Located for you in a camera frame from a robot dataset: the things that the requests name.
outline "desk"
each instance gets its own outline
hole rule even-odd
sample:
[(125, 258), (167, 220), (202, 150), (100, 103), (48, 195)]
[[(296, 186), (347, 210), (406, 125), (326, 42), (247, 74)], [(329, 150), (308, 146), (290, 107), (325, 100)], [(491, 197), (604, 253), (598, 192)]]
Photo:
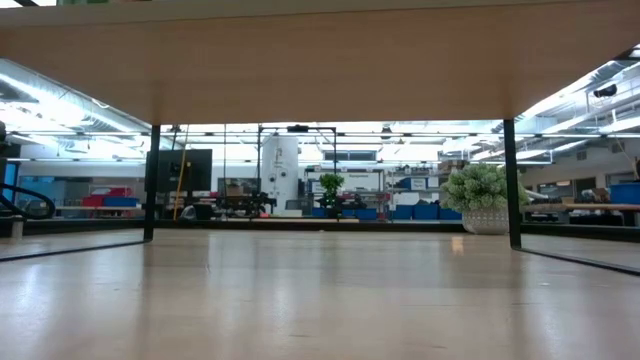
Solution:
[(253, 218), (253, 219), (249, 219), (249, 218), (228, 218), (227, 220), (222, 220), (224, 221), (229, 221), (229, 222), (267, 222), (267, 223), (276, 223), (276, 222), (285, 222), (285, 223), (290, 223), (290, 222), (295, 222), (295, 223), (359, 223), (360, 220), (358, 219), (340, 219), (340, 221), (338, 221), (338, 219), (324, 219), (324, 218), (290, 218), (290, 217), (272, 217), (272, 218)]
[(623, 213), (625, 226), (636, 226), (638, 221), (634, 218), (640, 213), (640, 205), (631, 204), (536, 204), (525, 205), (522, 207), (522, 212), (533, 213), (557, 213), (558, 221), (561, 223), (569, 223), (569, 213), (574, 210), (605, 210), (605, 211), (620, 211)]
[(92, 213), (105, 212), (105, 211), (122, 211), (128, 212), (129, 216), (133, 216), (134, 212), (142, 213), (141, 207), (137, 206), (57, 206), (56, 216), (62, 216), (63, 211), (89, 211)]

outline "box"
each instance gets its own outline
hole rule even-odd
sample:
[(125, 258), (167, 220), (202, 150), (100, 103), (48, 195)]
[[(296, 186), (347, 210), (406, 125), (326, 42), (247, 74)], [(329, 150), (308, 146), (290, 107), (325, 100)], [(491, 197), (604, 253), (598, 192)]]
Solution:
[(360, 220), (377, 220), (378, 212), (376, 209), (357, 209), (356, 217)]
[(229, 184), (227, 185), (227, 196), (243, 196), (244, 189), (240, 185)]
[(124, 196), (109, 196), (104, 198), (102, 206), (136, 207), (138, 206), (138, 199)]
[(451, 209), (440, 208), (440, 220), (462, 220), (462, 214)]
[(402, 179), (399, 183), (400, 187), (403, 189), (411, 190), (411, 191), (420, 191), (427, 190), (427, 178), (423, 177), (408, 177)]
[(611, 203), (640, 205), (640, 183), (611, 185)]
[(324, 208), (311, 209), (311, 216), (313, 217), (327, 217), (327, 213)]
[(413, 207), (414, 220), (438, 220), (439, 205), (427, 204)]
[(396, 210), (391, 216), (395, 220), (410, 220), (413, 216), (413, 205), (396, 205)]
[[(611, 186), (611, 194), (612, 195), (613, 195), (613, 191), (614, 191), (613, 190), (614, 186), (618, 186), (618, 185)], [(607, 189), (595, 188), (595, 189), (591, 189), (591, 192), (593, 192), (593, 197), (595, 198), (596, 201), (599, 201), (599, 202), (602, 202), (602, 203), (613, 202), (611, 200), (611, 196), (609, 196), (609, 191)]]
[(82, 206), (99, 207), (103, 205), (104, 195), (90, 195), (82, 198)]

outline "security camera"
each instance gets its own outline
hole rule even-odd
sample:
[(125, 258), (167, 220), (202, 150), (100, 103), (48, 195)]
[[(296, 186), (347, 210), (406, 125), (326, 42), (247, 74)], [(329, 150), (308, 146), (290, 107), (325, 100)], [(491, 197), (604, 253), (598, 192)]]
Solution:
[(598, 99), (603, 98), (603, 97), (612, 97), (613, 95), (618, 93), (618, 87), (613, 84), (611, 86), (607, 86), (606, 88), (603, 89), (599, 89), (593, 92), (593, 96), (597, 97)]

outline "window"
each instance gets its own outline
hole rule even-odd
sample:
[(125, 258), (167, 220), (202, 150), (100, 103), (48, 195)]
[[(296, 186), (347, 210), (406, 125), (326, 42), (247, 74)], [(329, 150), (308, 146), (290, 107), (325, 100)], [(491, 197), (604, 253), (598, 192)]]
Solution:
[[(378, 152), (375, 150), (338, 150), (336, 152), (338, 161), (376, 161), (377, 154)], [(333, 151), (324, 152), (325, 161), (331, 161), (333, 157)]]

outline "red storage bin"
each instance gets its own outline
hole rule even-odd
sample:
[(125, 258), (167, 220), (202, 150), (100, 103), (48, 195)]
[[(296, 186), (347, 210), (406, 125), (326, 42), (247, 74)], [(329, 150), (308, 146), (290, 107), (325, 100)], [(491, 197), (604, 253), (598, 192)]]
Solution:
[(82, 198), (82, 206), (98, 207), (104, 204), (105, 195), (91, 195)]

